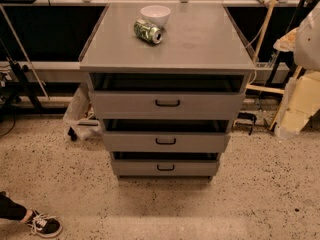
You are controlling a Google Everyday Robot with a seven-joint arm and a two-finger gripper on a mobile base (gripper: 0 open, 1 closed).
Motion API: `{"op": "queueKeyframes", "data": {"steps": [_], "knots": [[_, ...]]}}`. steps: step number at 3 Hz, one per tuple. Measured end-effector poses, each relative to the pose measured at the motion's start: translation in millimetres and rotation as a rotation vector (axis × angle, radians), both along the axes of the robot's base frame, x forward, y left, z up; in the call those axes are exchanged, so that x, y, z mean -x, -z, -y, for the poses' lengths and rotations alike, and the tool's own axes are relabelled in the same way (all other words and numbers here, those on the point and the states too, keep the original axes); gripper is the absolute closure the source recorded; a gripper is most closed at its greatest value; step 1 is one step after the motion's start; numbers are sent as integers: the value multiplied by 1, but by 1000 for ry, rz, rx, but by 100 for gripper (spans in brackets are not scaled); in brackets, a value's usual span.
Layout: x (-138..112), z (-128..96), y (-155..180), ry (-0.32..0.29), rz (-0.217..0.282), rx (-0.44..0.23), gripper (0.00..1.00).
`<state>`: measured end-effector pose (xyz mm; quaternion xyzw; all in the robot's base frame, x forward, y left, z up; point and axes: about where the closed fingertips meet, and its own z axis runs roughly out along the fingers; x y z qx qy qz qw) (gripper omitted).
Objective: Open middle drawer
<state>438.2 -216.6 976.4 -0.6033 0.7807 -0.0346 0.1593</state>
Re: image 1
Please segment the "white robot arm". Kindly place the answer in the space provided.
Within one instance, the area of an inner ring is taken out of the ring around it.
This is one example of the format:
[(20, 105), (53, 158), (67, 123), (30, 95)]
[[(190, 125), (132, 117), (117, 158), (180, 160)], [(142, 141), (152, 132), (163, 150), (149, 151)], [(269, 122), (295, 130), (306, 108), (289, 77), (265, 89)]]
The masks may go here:
[(320, 2), (297, 30), (294, 61), (306, 70), (320, 71)]

